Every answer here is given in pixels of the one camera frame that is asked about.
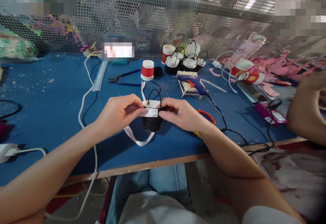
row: person's left hand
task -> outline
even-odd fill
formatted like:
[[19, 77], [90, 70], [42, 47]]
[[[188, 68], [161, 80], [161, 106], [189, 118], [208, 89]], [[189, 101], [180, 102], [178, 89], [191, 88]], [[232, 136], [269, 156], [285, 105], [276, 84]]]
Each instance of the person's left hand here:
[[93, 127], [104, 140], [121, 131], [144, 112], [146, 109], [135, 94], [111, 97], [99, 117], [93, 122]]

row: blue tabletop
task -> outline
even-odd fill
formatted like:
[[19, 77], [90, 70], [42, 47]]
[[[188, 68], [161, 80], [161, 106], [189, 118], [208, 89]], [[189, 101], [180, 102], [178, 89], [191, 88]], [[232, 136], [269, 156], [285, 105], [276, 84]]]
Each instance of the blue tabletop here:
[[[14, 125], [14, 128], [10, 135], [1, 141], [2, 143], [20, 144], [21, 148], [25, 149], [41, 147], [50, 152], [81, 129], [77, 116], [82, 97], [91, 87], [84, 67], [84, 59], [85, 57], [80, 55], [48, 54], [39, 62], [2, 65], [4, 75], [0, 99], [12, 100], [23, 105], [20, 113], [8, 118], [8, 124]], [[108, 83], [108, 78], [141, 68], [142, 61], [129, 62], [128, 66], [109, 64], [102, 90], [90, 92], [85, 99], [82, 117], [86, 124], [97, 118], [110, 97], [131, 93], [142, 97], [140, 87]], [[100, 63], [97, 57], [88, 60], [87, 66], [92, 72], [93, 79], [97, 75]], [[154, 63], [155, 66], [164, 68], [160, 60]], [[198, 72], [198, 75], [227, 90], [227, 93], [224, 93], [205, 83], [211, 97], [224, 113], [228, 127], [241, 133], [248, 142], [268, 142], [267, 123], [255, 112], [237, 86], [233, 85], [239, 94], [232, 93], [227, 81], [209, 72], [211, 67], [213, 66], [208, 63]], [[126, 76], [124, 82], [140, 84], [142, 81], [140, 74], [138, 72]], [[162, 87], [162, 98], [181, 99], [180, 86], [175, 78], [165, 75], [156, 82]], [[145, 95], [148, 96], [154, 87], [151, 82], [146, 82]], [[224, 127], [221, 115], [207, 97], [203, 97], [202, 100], [198, 96], [184, 99], [195, 109], [211, 114], [216, 120], [217, 127]], [[1, 102], [0, 116], [15, 109], [14, 105]], [[147, 139], [149, 133], [144, 131], [141, 118], [133, 121], [130, 127], [137, 140]], [[232, 132], [226, 132], [226, 135], [234, 142], [243, 144], [238, 135]], [[296, 137], [284, 125], [272, 126], [271, 136], [275, 141]], [[200, 138], [164, 121], [161, 131], [156, 133], [144, 147], [136, 145], [124, 131], [99, 143], [97, 145], [98, 171], [203, 153], [208, 153], [208, 149]], [[9, 183], [41, 157], [39, 151], [29, 152], [0, 164], [0, 186]], [[94, 151], [91, 149], [77, 164], [72, 175], [93, 171]]]

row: perforated metal mesh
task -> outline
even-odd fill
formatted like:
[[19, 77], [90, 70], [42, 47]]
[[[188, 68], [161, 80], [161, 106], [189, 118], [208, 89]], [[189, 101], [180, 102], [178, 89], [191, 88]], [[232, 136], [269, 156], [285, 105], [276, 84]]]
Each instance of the perforated metal mesh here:
[[252, 33], [267, 37], [258, 54], [287, 47], [298, 55], [321, 40], [274, 36], [274, 0], [195, 0], [194, 14], [167, 14], [166, 0], [77, 0], [75, 15], [10, 15], [0, 0], [0, 24], [33, 41], [41, 51], [80, 53], [84, 44], [101, 49], [103, 37], [135, 39], [135, 56], [160, 58], [164, 44], [201, 44], [209, 58], [237, 47]]

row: red and white paper cup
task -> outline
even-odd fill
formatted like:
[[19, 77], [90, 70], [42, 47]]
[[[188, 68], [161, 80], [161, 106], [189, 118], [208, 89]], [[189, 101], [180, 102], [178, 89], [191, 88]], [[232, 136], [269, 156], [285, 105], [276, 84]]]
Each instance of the red and white paper cup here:
[[168, 56], [172, 56], [173, 52], [176, 48], [172, 45], [164, 45], [163, 46], [163, 53], [162, 53], [162, 63], [165, 64], [166, 58]]
[[143, 61], [142, 74], [140, 77], [143, 80], [149, 81], [151, 78], [154, 78], [154, 62], [151, 60]]
[[243, 73], [239, 76], [239, 80], [253, 85], [259, 85], [264, 80], [264, 78], [264, 73]]
[[247, 60], [247, 59], [240, 59], [237, 64], [231, 69], [231, 74], [233, 76], [239, 76], [240, 74], [243, 74], [248, 69], [250, 69], [252, 66], [254, 66], [254, 63]]

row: white shirt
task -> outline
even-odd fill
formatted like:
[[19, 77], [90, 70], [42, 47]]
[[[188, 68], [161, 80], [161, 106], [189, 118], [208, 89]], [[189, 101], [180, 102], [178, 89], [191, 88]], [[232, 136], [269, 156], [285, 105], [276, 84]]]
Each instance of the white shirt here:
[[[119, 224], [207, 224], [186, 210], [178, 201], [157, 192], [140, 192], [128, 197]], [[244, 215], [242, 224], [300, 224], [293, 217], [270, 207], [254, 206]]]

